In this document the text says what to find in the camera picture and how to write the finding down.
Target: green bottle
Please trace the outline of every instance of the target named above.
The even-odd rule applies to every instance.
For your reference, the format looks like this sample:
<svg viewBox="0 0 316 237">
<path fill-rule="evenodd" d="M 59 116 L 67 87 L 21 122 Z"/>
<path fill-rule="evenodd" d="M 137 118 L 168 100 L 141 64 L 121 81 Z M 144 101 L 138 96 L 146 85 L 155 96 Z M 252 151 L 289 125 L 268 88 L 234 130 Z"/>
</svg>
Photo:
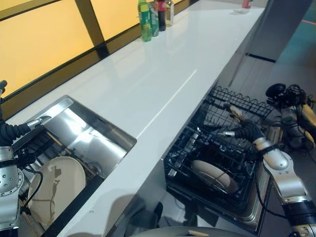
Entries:
<svg viewBox="0 0 316 237">
<path fill-rule="evenodd" d="M 146 0 L 138 0 L 139 23 L 142 31 L 143 41 L 151 41 L 152 27 L 150 21 L 150 12 Z"/>
</svg>

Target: white countertop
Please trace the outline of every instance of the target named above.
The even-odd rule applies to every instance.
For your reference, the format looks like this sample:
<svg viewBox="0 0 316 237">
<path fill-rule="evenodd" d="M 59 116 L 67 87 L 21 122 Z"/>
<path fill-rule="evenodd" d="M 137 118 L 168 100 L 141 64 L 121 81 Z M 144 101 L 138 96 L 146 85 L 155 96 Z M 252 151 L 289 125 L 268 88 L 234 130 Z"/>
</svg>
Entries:
<svg viewBox="0 0 316 237">
<path fill-rule="evenodd" d="M 200 0 L 151 42 L 133 41 L 7 121 L 69 95 L 137 139 L 59 236 L 113 226 L 264 10 L 234 13 L 240 6 Z"/>
</svg>

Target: black wire dish rack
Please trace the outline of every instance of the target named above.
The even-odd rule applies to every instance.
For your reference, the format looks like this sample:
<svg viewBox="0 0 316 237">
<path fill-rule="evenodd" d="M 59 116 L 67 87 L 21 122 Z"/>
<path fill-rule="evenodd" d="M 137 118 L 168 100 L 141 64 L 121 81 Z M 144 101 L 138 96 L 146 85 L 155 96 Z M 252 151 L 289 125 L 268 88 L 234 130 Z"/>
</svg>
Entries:
<svg viewBox="0 0 316 237">
<path fill-rule="evenodd" d="M 226 88 L 213 88 L 167 153 L 164 166 L 167 185 L 185 188 L 205 200 L 238 211 L 248 203 L 260 159 L 248 141 L 219 135 L 239 126 L 230 117 L 226 109 L 228 104 L 240 109 L 256 124 L 273 110 L 264 102 L 259 103 Z M 202 160 L 221 169 L 236 182 L 238 189 L 231 193 L 216 182 L 210 183 L 191 168 L 193 160 Z"/>
</svg>

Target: white plate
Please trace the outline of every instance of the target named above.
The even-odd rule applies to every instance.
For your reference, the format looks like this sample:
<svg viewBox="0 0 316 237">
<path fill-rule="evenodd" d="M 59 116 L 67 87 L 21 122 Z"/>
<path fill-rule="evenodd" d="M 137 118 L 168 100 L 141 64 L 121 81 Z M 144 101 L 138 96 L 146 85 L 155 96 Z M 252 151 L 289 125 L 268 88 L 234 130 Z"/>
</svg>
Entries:
<svg viewBox="0 0 316 237">
<path fill-rule="evenodd" d="M 236 182 L 224 171 L 201 160 L 193 160 L 191 168 L 201 176 L 208 185 L 215 185 L 227 193 L 233 193 L 238 190 Z"/>
<path fill-rule="evenodd" d="M 28 206 L 36 221 L 49 226 L 85 187 L 85 173 L 71 157 L 54 158 L 39 171 L 43 173 L 43 182 Z M 31 181 L 28 198 L 39 182 L 37 174 Z"/>
</svg>

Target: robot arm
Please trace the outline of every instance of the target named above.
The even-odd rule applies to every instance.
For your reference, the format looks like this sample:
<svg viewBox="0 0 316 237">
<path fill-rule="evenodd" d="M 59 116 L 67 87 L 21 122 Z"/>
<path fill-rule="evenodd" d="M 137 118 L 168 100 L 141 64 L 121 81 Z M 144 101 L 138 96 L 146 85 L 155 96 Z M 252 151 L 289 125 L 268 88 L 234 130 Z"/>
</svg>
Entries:
<svg viewBox="0 0 316 237">
<path fill-rule="evenodd" d="M 0 82 L 0 96 L 5 91 L 6 81 Z M 19 190 L 24 175 L 18 168 L 18 159 L 13 156 L 11 145 L 50 117 L 41 117 L 21 125 L 9 125 L 2 119 L 0 106 L 0 232 L 17 228 L 19 218 Z"/>
<path fill-rule="evenodd" d="M 237 116 L 243 127 L 222 135 L 244 138 L 255 145 L 263 157 L 265 169 L 273 178 L 285 216 L 290 222 L 292 236 L 316 237 L 316 207 L 302 180 L 295 174 L 292 158 L 268 141 L 255 123 L 242 117 L 236 108 Z"/>
</svg>

